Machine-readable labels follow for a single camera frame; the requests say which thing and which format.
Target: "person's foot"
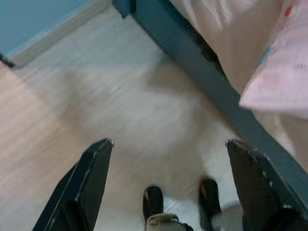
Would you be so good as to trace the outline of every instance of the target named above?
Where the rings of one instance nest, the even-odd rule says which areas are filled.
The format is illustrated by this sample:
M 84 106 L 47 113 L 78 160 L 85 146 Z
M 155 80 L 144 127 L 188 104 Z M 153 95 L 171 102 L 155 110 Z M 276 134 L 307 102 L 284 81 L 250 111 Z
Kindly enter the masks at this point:
M 205 230 L 211 230 L 210 221 L 221 212 L 218 196 L 218 185 L 211 178 L 203 178 L 199 186 L 199 206 L 202 212 L 202 224 Z
M 145 222 L 150 216 L 164 212 L 164 198 L 158 186 L 148 187 L 143 194 L 143 215 Z

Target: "wall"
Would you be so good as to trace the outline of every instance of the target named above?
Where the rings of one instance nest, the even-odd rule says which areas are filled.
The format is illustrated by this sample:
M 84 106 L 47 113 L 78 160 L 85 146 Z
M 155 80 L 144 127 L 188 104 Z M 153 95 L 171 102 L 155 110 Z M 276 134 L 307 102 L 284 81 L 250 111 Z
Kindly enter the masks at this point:
M 8 55 L 52 30 L 91 0 L 1 0 L 0 53 Z

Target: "floor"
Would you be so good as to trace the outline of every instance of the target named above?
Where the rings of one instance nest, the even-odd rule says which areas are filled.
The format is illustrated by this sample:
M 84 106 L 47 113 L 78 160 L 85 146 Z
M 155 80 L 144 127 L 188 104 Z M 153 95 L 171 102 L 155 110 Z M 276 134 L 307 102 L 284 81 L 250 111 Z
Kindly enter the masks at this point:
M 0 230 L 33 228 L 58 180 L 93 142 L 115 141 L 96 231 L 143 230 L 142 193 L 200 230 L 197 186 L 237 200 L 234 131 L 140 26 L 110 7 L 25 68 L 0 69 Z

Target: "foot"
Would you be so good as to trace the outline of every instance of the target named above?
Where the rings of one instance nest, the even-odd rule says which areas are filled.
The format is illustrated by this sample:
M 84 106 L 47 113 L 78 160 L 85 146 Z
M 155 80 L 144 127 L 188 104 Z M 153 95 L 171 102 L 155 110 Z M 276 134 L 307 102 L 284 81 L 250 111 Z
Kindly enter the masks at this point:
M 148 187 L 143 194 L 143 215 L 145 222 L 150 216 L 164 212 L 164 198 L 158 186 Z
M 213 216 L 221 212 L 218 196 L 218 185 L 211 178 L 203 178 L 199 186 L 199 205 L 206 216 L 205 219 L 210 222 Z

